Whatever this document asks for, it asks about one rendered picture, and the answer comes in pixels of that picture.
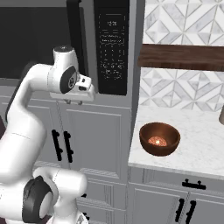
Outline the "grey drawer front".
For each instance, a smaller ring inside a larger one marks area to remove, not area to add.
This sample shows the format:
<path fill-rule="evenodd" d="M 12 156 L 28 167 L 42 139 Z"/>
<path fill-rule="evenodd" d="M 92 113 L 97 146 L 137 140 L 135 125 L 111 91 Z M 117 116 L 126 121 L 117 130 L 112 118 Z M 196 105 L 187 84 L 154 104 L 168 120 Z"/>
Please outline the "grey drawer front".
<path fill-rule="evenodd" d="M 193 189 L 182 186 L 182 182 L 185 179 L 189 179 L 190 183 L 197 183 L 200 180 L 201 184 L 206 186 L 206 190 Z M 196 177 L 192 175 L 137 167 L 129 168 L 129 181 L 135 184 L 184 188 L 188 191 L 200 190 L 210 193 L 224 193 L 224 180 Z"/>
<path fill-rule="evenodd" d="M 89 224 L 127 224 L 125 210 L 83 203 L 79 203 L 78 208 L 90 217 Z"/>
<path fill-rule="evenodd" d="M 84 192 L 87 197 L 85 199 L 79 197 L 78 201 L 125 210 L 127 191 L 126 184 L 90 178 L 87 183 L 87 190 Z"/>

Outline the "tan brown object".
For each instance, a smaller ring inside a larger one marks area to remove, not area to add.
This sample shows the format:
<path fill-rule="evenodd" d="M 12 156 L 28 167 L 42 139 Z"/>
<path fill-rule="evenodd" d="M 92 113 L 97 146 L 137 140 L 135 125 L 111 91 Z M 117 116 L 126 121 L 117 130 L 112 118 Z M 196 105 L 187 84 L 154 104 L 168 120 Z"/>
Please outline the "tan brown object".
<path fill-rule="evenodd" d="M 224 125 L 224 104 L 220 112 L 219 122 Z"/>

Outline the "black microwave oven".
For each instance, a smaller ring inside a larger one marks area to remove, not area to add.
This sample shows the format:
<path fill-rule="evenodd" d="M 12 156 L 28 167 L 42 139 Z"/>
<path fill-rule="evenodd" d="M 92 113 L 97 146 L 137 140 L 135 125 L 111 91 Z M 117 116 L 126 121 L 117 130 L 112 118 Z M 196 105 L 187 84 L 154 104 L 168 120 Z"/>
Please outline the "black microwave oven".
<path fill-rule="evenodd" d="M 88 75 L 96 91 L 126 95 L 130 0 L 81 0 Z"/>

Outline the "grey cupboard door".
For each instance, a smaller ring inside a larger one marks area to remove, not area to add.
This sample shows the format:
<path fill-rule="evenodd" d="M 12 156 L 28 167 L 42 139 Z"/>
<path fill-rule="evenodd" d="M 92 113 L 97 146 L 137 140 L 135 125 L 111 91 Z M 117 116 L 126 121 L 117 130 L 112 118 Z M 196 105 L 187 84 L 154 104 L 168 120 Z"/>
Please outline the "grey cupboard door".
<path fill-rule="evenodd" d="M 61 163 L 57 159 L 52 135 L 52 130 L 60 131 L 60 121 L 57 115 L 56 103 L 54 101 L 31 99 L 27 108 L 44 124 L 47 130 L 45 145 L 34 167 L 61 167 Z"/>
<path fill-rule="evenodd" d="M 127 181 L 130 109 L 94 104 L 59 104 L 62 127 L 71 137 L 73 170 L 90 178 Z"/>
<path fill-rule="evenodd" d="M 191 200 L 196 200 L 197 204 L 190 224 L 224 224 L 224 198 L 192 192 L 186 212 Z"/>
<path fill-rule="evenodd" d="M 129 185 L 128 224 L 180 224 L 175 222 L 179 199 L 186 203 L 188 193 L 153 185 Z"/>

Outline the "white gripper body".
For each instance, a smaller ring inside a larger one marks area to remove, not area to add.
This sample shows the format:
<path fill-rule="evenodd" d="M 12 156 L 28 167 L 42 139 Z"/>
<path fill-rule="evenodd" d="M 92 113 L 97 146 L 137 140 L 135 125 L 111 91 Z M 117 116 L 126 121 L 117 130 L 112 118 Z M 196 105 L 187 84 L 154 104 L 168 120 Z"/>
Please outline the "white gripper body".
<path fill-rule="evenodd" d="M 74 88 L 66 94 L 50 93 L 50 96 L 54 99 L 92 102 L 95 98 L 95 87 L 90 85 L 87 90 L 79 90 L 77 86 L 74 86 Z"/>

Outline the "black glass microwave door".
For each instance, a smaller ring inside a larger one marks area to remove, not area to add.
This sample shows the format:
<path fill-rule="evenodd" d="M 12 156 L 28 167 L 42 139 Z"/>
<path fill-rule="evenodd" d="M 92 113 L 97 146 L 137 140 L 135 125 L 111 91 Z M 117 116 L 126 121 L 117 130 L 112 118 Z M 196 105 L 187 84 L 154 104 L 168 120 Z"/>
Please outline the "black glass microwave door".
<path fill-rule="evenodd" d="M 67 0 L 0 0 L 0 79 L 19 79 L 30 61 L 51 65 L 71 46 Z"/>

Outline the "brown wooden bowl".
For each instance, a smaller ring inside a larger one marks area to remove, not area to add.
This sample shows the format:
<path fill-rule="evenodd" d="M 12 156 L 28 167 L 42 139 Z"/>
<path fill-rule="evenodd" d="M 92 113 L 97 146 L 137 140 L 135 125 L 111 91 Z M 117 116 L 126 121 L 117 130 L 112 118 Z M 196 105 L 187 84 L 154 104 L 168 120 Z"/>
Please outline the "brown wooden bowl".
<path fill-rule="evenodd" d="M 160 137 L 166 141 L 166 146 L 150 143 L 151 138 Z M 146 123 L 139 130 L 139 140 L 143 149 L 153 156 L 164 157 L 172 154 L 180 141 L 179 132 L 169 124 L 162 122 Z"/>

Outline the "brown waffle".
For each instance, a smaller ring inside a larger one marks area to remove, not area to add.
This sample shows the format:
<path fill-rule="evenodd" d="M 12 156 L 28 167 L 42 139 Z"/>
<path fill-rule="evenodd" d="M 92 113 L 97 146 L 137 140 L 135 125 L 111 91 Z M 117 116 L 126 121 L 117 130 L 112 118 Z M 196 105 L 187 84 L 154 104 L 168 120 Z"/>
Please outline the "brown waffle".
<path fill-rule="evenodd" d="M 165 147 L 167 145 L 167 142 L 160 136 L 152 136 L 148 140 L 149 144 L 157 145 L 157 146 L 163 146 Z"/>

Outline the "dark brown wooden shelf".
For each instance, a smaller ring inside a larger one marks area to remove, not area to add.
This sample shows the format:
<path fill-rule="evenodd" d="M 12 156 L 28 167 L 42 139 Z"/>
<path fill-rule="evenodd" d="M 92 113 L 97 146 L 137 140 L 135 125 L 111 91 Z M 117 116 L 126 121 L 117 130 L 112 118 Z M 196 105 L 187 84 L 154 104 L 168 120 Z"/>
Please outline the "dark brown wooden shelf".
<path fill-rule="evenodd" d="M 224 46 L 142 44 L 140 67 L 224 72 Z"/>

